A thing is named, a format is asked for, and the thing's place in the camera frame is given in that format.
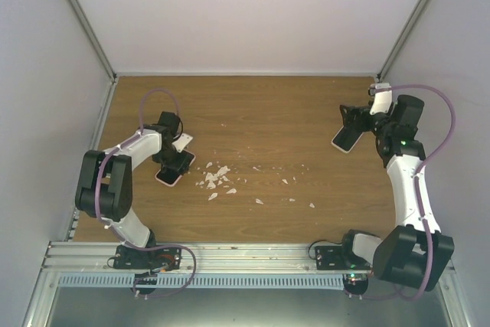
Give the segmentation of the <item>black phone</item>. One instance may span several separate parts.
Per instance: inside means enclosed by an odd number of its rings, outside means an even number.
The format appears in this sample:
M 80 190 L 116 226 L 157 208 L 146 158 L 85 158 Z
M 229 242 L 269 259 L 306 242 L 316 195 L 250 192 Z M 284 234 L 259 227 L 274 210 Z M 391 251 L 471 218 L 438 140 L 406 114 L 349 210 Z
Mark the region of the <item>black phone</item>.
M 363 132 L 359 132 L 353 127 L 342 127 L 332 139 L 331 144 L 340 152 L 348 154 L 363 134 Z

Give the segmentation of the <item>pink phone case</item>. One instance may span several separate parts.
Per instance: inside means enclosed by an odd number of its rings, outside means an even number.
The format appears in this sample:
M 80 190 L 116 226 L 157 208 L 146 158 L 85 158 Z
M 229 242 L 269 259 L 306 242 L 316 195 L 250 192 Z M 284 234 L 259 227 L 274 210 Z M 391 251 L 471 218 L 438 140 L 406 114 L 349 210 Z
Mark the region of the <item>pink phone case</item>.
M 155 179 L 168 187 L 173 187 L 185 175 L 195 160 L 195 155 L 189 151 L 176 152 L 172 157 L 165 158 L 157 155 L 157 163 L 160 169 L 155 174 Z

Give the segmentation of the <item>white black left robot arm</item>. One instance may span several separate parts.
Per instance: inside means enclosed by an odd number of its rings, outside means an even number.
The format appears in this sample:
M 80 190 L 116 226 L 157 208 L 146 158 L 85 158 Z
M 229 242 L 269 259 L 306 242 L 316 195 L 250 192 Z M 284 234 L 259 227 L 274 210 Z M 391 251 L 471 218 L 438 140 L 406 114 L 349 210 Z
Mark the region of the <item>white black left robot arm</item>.
M 158 122 L 145 124 L 120 144 L 83 156 L 75 194 L 78 211 L 96 218 L 126 247 L 142 269 L 155 265 L 158 251 L 154 233 L 132 209 L 132 172 L 147 159 L 160 165 L 158 182 L 173 187 L 186 174 L 195 155 L 186 148 L 193 139 L 183 132 L 176 113 L 162 112 Z

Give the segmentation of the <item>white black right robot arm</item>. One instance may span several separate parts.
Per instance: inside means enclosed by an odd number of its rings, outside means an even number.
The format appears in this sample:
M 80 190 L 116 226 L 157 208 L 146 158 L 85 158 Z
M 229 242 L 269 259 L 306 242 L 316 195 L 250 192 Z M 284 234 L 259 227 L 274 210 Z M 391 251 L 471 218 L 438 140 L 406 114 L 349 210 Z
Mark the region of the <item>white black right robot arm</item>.
M 341 242 L 342 266 L 355 270 L 369 266 L 374 276 L 416 291 L 433 290 L 455 249 L 442 234 L 427 192 L 428 155 L 416 139 L 425 103 L 414 96 L 394 99 L 389 90 L 376 93 L 367 106 L 340 107 L 342 128 L 332 145 L 349 153 L 366 132 L 375 138 L 377 154 L 390 179 L 395 227 L 380 238 L 350 230 Z

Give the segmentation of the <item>white paper scrap pile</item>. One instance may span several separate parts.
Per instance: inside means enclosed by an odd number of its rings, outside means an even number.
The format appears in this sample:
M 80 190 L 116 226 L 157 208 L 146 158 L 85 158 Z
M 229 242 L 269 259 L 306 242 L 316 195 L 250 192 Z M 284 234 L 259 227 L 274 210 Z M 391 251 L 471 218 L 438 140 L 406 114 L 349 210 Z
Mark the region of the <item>white paper scrap pile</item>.
M 232 168 L 228 165 L 214 165 L 209 162 L 201 172 L 201 178 L 198 179 L 194 186 L 206 192 L 207 201 L 213 201 L 220 195 L 235 195 L 237 188 L 234 180 L 230 177 Z

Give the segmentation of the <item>left rear aluminium frame post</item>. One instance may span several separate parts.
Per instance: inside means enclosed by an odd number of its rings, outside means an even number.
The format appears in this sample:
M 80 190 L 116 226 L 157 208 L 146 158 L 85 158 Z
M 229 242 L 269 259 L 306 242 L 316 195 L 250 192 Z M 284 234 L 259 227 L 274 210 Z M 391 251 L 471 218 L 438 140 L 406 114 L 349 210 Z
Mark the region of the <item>left rear aluminium frame post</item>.
M 111 63 L 109 62 L 109 59 L 106 56 L 106 53 L 104 52 L 103 47 L 98 37 L 96 36 L 95 31 L 93 30 L 93 27 L 90 24 L 90 21 L 85 11 L 83 10 L 82 5 L 80 4 L 80 1 L 67 0 L 67 2 L 75 15 L 77 22 L 81 26 L 83 33 L 86 35 L 90 46 L 95 52 L 97 59 L 99 60 L 101 66 L 103 67 L 106 75 L 108 76 L 110 83 L 115 84 L 117 78 L 116 72 L 114 71 Z

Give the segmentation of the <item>aluminium frame post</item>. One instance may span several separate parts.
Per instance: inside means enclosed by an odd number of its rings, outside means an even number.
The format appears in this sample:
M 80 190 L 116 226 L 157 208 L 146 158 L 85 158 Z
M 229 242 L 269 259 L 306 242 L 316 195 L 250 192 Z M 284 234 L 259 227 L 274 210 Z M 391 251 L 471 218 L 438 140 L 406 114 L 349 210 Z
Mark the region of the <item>aluminium frame post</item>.
M 407 21 L 405 22 L 400 34 L 398 35 L 394 46 L 390 49 L 382 67 L 375 77 L 377 83 L 381 83 L 394 66 L 395 61 L 399 57 L 401 51 L 410 39 L 411 34 L 427 10 L 432 0 L 417 0 L 413 10 L 411 11 Z
M 97 59 L 99 60 L 101 66 L 103 67 L 106 75 L 108 76 L 110 83 L 115 84 L 117 78 L 116 72 L 114 71 L 111 63 L 109 62 L 109 59 L 106 56 L 106 53 L 104 52 L 103 47 L 98 37 L 96 36 L 95 31 L 93 30 L 93 27 L 90 24 L 90 21 L 85 11 L 83 10 L 82 5 L 80 4 L 80 1 L 67 0 L 67 2 L 75 15 L 77 22 L 81 26 L 83 33 L 86 35 L 90 46 L 95 52 Z

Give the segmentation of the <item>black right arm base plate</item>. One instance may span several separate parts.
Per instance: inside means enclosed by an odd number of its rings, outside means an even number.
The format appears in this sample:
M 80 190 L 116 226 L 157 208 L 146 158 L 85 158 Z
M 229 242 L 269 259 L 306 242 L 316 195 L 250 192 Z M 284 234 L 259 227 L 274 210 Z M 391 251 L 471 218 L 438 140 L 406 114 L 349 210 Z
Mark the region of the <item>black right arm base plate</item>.
M 354 270 L 367 271 L 370 264 L 363 258 L 354 255 L 347 245 L 317 240 L 307 248 L 310 259 L 315 261 L 317 270 Z

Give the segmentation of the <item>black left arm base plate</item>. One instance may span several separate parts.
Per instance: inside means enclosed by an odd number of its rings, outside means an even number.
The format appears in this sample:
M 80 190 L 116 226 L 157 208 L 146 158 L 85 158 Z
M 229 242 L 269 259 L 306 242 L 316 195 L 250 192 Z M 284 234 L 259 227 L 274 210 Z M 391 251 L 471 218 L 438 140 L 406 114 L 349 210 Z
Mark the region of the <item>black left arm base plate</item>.
M 181 250 L 169 247 L 142 251 L 120 245 L 107 266 L 116 270 L 148 270 L 151 272 L 176 270 L 180 267 Z

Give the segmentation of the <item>front aluminium rail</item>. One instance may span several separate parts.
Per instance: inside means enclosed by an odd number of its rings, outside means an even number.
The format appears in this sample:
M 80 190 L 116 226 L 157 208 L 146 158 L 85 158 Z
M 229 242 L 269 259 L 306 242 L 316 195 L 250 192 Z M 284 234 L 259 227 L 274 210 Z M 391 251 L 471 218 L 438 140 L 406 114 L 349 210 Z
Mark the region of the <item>front aluminium rail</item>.
M 307 244 L 188 243 L 198 273 L 307 274 L 317 273 Z M 117 243 L 52 242 L 41 266 L 52 272 L 111 272 L 107 260 Z

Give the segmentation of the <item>right rear aluminium frame post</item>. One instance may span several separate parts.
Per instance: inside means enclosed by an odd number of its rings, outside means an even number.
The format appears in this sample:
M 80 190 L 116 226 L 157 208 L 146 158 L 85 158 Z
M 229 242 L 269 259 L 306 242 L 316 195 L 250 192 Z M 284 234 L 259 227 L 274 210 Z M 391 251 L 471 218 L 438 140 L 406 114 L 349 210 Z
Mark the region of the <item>right rear aluminium frame post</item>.
M 411 11 L 407 21 L 405 22 L 400 34 L 398 35 L 394 46 L 390 49 L 382 67 L 375 77 L 377 83 L 381 83 L 394 66 L 395 61 L 399 57 L 401 51 L 410 39 L 411 34 L 427 10 L 432 0 L 417 0 L 413 10 Z

